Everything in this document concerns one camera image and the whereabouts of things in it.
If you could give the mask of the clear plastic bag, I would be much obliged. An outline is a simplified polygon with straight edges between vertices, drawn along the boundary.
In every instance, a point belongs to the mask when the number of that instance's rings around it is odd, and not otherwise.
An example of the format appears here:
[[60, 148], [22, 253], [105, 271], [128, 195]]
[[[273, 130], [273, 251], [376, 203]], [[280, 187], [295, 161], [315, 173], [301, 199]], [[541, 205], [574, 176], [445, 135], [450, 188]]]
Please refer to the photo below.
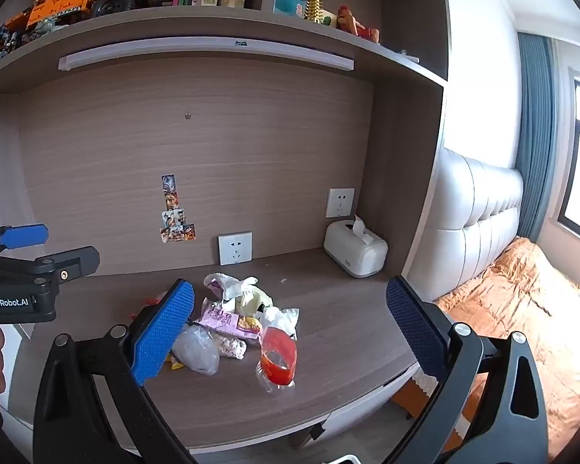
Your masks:
[[218, 373], [220, 353], [209, 332], [197, 325], [185, 325], [172, 345], [172, 354], [194, 372]]

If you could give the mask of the white plastic bag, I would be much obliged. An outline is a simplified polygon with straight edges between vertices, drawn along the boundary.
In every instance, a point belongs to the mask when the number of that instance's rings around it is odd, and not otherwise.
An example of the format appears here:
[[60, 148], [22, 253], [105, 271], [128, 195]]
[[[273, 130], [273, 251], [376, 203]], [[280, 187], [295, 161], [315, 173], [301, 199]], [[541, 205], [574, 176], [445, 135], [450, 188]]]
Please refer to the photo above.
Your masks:
[[296, 326], [299, 322], [299, 308], [280, 309], [270, 306], [264, 309], [261, 323], [265, 329], [273, 327], [284, 331], [291, 339], [297, 340]]

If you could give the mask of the white drawer cabinet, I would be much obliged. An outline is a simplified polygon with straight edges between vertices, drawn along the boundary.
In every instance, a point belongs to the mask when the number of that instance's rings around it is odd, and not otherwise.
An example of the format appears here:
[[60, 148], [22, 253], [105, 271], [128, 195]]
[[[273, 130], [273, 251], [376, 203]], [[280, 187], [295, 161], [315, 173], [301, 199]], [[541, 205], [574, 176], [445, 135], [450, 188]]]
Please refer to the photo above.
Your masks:
[[195, 454], [237, 449], [321, 425], [341, 433], [383, 406], [417, 371], [409, 356], [375, 370], [349, 359], [301, 362], [290, 389], [267, 392], [253, 359], [224, 359], [213, 376], [163, 369], [145, 388], [165, 421]]

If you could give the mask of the orange bed blanket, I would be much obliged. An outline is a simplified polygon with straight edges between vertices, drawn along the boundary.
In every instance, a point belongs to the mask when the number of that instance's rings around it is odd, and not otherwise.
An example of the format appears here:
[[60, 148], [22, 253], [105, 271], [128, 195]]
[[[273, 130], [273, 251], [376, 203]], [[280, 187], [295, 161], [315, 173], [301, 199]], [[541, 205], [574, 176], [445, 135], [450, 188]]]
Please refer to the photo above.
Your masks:
[[[580, 463], [580, 285], [554, 268], [536, 244], [520, 238], [479, 275], [434, 302], [424, 301], [477, 335], [526, 336], [546, 408], [545, 463]], [[486, 379], [479, 374], [474, 380], [446, 449], [462, 443]]]

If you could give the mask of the wooden shelf unit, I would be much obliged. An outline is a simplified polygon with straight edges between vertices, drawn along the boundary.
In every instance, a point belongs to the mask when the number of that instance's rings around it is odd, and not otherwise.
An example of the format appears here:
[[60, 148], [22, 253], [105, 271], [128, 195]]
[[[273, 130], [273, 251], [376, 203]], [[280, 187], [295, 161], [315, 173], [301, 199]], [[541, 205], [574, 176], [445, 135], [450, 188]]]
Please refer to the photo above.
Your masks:
[[[215, 264], [252, 232], [257, 259], [321, 247], [329, 189], [400, 271], [416, 245], [449, 78], [446, 0], [321, 0], [321, 23], [165, 3], [27, 26], [35, 0], [0, 0], [0, 224], [41, 222], [48, 250], [94, 245], [105, 275]], [[340, 6], [380, 43], [337, 27]], [[163, 37], [281, 42], [352, 59], [341, 71], [241, 53], [161, 53], [60, 71], [69, 53]], [[194, 241], [163, 243], [174, 174]]]

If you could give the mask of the crumpled cream paper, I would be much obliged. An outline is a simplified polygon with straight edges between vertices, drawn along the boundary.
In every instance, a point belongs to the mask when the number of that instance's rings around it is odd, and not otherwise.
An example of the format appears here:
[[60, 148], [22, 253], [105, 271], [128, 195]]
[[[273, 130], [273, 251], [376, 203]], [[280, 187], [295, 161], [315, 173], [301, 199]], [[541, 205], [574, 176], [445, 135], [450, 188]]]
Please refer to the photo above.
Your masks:
[[256, 284], [254, 276], [239, 280], [225, 273], [211, 273], [203, 281], [217, 299], [217, 304], [226, 312], [243, 316], [255, 316], [256, 312], [271, 307], [273, 300]]

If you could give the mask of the pink snack wrapper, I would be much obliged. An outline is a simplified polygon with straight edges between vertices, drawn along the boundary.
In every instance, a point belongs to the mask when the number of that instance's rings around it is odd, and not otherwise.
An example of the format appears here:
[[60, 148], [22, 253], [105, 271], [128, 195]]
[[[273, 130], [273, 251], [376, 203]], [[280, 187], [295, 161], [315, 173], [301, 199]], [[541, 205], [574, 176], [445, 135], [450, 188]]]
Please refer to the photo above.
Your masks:
[[196, 324], [209, 331], [238, 338], [249, 344], [259, 345], [262, 341], [262, 324], [253, 316], [243, 316], [226, 311], [219, 302], [203, 300], [200, 317]]

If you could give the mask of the white padded headboard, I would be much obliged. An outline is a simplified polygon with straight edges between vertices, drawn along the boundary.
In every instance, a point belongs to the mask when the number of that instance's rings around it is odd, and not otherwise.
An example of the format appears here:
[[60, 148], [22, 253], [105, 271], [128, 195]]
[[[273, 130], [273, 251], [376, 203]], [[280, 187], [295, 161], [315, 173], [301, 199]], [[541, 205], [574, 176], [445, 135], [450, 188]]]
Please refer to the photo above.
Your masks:
[[495, 261], [517, 236], [522, 198], [519, 171], [446, 150], [408, 272], [419, 297], [434, 302]]

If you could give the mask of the white tissue box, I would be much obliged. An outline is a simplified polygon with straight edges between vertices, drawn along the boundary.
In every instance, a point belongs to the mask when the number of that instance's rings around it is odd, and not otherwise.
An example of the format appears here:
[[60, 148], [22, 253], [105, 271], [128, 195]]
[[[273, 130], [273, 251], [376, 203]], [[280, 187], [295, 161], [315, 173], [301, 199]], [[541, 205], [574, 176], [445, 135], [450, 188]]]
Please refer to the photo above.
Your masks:
[[380, 272], [388, 249], [387, 241], [367, 229], [358, 216], [327, 227], [325, 252], [354, 278], [364, 279]]

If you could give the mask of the white under-shelf light bar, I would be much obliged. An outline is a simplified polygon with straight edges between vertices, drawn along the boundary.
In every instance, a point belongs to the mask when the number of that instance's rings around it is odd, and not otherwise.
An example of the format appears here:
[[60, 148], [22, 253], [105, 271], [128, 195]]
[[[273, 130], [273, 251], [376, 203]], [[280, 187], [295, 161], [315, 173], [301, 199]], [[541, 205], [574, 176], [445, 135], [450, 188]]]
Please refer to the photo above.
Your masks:
[[352, 59], [308, 47], [266, 40], [204, 36], [151, 38], [88, 48], [62, 56], [58, 60], [58, 69], [71, 71], [107, 61], [161, 53], [241, 53], [306, 62], [346, 72], [355, 69]]

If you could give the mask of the blue grey curtain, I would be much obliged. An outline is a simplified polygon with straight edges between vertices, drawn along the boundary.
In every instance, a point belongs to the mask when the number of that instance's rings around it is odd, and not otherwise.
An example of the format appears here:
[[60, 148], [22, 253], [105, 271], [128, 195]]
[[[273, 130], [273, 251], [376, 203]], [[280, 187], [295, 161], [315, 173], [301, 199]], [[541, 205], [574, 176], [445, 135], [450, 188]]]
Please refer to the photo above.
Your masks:
[[521, 124], [515, 168], [524, 191], [519, 231], [536, 242], [546, 218], [554, 176], [558, 129], [558, 84], [551, 41], [519, 35], [521, 62]]

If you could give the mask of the golden pagoda ornament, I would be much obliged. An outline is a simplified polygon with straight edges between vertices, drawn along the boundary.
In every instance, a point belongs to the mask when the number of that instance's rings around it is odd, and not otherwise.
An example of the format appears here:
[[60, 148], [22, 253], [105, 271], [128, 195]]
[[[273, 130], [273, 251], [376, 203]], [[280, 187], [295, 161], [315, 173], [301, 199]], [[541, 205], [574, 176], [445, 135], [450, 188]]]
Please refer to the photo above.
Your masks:
[[310, 22], [321, 23], [322, 1], [321, 0], [305, 0], [304, 18]]

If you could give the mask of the red toy figure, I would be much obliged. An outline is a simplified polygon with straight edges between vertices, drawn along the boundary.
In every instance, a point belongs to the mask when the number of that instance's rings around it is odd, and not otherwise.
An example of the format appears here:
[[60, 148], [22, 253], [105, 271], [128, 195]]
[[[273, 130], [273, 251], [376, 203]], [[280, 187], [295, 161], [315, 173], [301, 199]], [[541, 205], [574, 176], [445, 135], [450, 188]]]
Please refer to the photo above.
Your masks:
[[342, 5], [337, 12], [337, 27], [349, 34], [363, 38], [372, 43], [380, 43], [380, 31], [377, 28], [366, 27], [353, 15], [349, 7]]

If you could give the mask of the white wall socket lower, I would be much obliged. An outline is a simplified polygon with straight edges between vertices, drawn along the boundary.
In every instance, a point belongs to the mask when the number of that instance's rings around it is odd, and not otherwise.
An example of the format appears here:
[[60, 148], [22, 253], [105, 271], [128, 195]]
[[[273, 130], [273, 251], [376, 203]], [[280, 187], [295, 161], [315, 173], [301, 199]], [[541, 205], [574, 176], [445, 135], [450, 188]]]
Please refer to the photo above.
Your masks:
[[220, 264], [234, 265], [252, 260], [252, 232], [218, 237]]

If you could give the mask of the white wall socket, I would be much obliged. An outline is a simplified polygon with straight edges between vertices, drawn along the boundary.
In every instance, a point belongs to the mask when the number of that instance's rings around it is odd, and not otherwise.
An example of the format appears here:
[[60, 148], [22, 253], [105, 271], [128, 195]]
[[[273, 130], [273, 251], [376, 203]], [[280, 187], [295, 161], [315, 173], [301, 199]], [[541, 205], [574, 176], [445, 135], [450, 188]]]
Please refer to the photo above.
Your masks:
[[352, 215], [355, 189], [329, 189], [326, 218], [348, 218]]
[[218, 237], [220, 264], [234, 265], [252, 260], [252, 232]]

